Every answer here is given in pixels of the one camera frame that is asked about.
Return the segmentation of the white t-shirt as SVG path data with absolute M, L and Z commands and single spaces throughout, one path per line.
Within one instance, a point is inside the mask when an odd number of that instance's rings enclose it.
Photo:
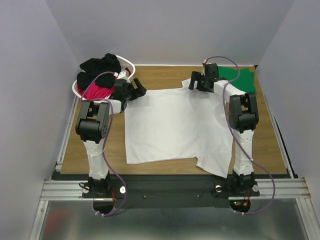
M 197 158 L 204 171 L 227 177 L 233 137 L 222 97 L 186 86 L 149 90 L 124 111 L 126 162 L 129 165 Z

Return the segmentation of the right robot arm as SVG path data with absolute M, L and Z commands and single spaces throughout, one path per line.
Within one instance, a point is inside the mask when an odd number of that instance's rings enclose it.
M 222 97 L 227 126 L 235 141 L 235 162 L 232 176 L 227 178 L 226 190 L 235 195 L 248 192 L 255 185 L 252 145 L 259 122 L 257 98 L 221 77 L 215 63 L 204 62 L 201 72 L 193 71 L 188 88 L 214 93 Z

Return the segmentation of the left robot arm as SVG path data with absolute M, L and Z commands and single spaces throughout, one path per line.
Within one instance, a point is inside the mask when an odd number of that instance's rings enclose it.
M 81 103 L 75 131 L 85 147 L 89 164 L 87 182 L 79 183 L 83 198 L 105 198 L 115 192 L 105 156 L 113 116 L 123 112 L 129 101 L 144 96 L 146 92 L 138 78 L 134 78 L 133 82 L 122 78 L 115 81 L 111 100 L 84 100 Z

